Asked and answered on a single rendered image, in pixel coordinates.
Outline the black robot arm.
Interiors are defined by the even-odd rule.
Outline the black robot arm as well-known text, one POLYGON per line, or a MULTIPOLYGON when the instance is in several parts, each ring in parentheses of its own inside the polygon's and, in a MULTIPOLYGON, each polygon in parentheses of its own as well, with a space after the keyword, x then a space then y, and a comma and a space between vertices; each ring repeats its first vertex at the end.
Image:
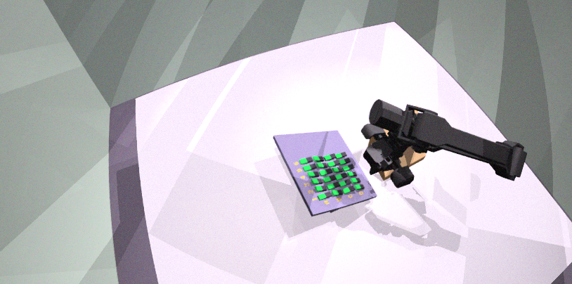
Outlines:
MULTIPOLYGON (((377 99, 369 112, 370 124, 396 132, 397 138, 412 146, 416 153, 440 150, 457 153, 486 162, 495 174, 508 180, 520 178, 527 153, 524 147, 512 141, 490 141, 480 136, 451 127, 444 117, 432 110, 406 105, 405 111, 377 99), (415 113, 416 111, 423 113, 415 113)), ((393 164, 397 147, 388 143, 385 134, 367 146, 363 158, 372 169, 386 171, 393 164)))

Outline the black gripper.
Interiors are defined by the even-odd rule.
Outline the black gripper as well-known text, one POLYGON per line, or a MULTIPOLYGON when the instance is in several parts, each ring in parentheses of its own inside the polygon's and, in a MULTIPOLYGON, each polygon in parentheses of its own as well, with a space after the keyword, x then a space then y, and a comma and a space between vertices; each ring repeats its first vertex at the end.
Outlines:
MULTIPOLYGON (((376 141, 378 139, 380 139, 381 137, 383 137, 383 135, 386 134, 384 129, 376 127, 372 124, 365 124, 360 132, 362 132, 365 139, 371 139, 373 136, 373 138, 376 141)), ((393 132, 389 131, 387 134, 389 137, 388 143, 391 146, 395 145, 397 147, 397 151, 396 151, 395 158, 392 160, 393 164, 386 171, 389 171, 392 169, 394 170, 391 173, 390 179, 394 183, 395 187, 400 188, 400 187, 403 187, 403 186, 406 186, 406 185, 412 183, 414 180, 414 176, 415 176, 415 175, 413 175, 413 173, 410 170, 410 168, 408 167, 408 165, 401 167, 401 165, 400 165, 401 161, 399 159, 400 157, 403 156, 404 151, 410 145, 404 143, 400 138, 397 138, 396 132, 393 133, 393 132)), ((377 172, 380 172, 380 171, 381 171, 381 169, 370 168, 370 175, 376 174, 377 172)))

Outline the lavender switch panel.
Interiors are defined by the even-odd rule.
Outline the lavender switch panel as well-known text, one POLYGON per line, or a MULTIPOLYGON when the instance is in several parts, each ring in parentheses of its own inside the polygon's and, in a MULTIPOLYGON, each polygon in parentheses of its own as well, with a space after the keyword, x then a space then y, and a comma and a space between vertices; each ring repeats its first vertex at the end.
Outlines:
POLYGON ((273 140, 312 217, 377 197, 338 130, 273 140))

